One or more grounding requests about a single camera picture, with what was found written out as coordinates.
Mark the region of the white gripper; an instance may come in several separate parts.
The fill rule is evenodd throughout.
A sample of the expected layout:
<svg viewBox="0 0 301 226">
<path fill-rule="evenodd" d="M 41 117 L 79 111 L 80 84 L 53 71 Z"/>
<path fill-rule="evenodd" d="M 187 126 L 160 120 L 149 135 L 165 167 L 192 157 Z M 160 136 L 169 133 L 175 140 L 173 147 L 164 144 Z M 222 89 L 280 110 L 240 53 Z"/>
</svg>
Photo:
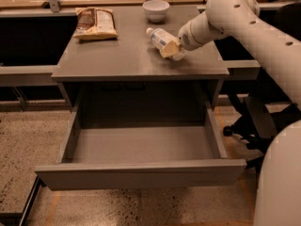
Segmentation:
<svg viewBox="0 0 301 226">
<path fill-rule="evenodd" d="M 181 51 L 181 44 L 184 50 L 193 51 L 210 41 L 223 38 L 224 34 L 209 23 L 207 14 L 203 11 L 181 27 L 178 33 L 180 41 L 178 39 L 162 40 L 159 52 L 163 58 L 173 57 Z"/>
</svg>

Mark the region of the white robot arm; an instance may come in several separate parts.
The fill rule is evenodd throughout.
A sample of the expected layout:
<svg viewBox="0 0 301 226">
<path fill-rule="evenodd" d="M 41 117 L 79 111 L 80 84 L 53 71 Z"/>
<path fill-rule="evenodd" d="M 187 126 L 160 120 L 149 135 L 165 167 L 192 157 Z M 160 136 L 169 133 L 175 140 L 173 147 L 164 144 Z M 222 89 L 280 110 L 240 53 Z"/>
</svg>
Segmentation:
<svg viewBox="0 0 301 226">
<path fill-rule="evenodd" d="M 261 20 L 255 7 L 251 0 L 208 0 L 205 11 L 180 28 L 182 48 L 232 36 L 301 106 L 301 42 Z M 285 126 L 266 152 L 253 226 L 301 226 L 301 121 Z"/>
</svg>

